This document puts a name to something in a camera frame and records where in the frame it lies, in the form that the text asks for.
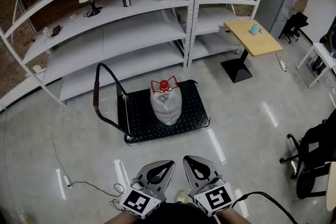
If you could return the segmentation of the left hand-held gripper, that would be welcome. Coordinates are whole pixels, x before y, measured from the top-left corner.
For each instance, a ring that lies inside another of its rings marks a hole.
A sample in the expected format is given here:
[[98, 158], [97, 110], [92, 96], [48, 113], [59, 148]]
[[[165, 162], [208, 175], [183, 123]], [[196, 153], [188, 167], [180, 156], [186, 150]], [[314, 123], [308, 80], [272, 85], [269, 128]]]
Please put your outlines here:
[[166, 201], [165, 191], [175, 170], [173, 160], [157, 161], [142, 167], [120, 201], [121, 208], [145, 219]]

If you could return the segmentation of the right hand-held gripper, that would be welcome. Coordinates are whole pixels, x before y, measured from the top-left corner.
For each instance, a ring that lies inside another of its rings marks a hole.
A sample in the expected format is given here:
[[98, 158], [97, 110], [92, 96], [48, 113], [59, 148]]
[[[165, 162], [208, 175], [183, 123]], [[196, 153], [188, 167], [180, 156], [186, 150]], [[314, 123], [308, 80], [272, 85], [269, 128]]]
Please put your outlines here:
[[189, 196], [205, 215], [212, 217], [231, 207], [234, 202], [232, 189], [213, 162], [186, 155], [183, 165], [191, 187]]

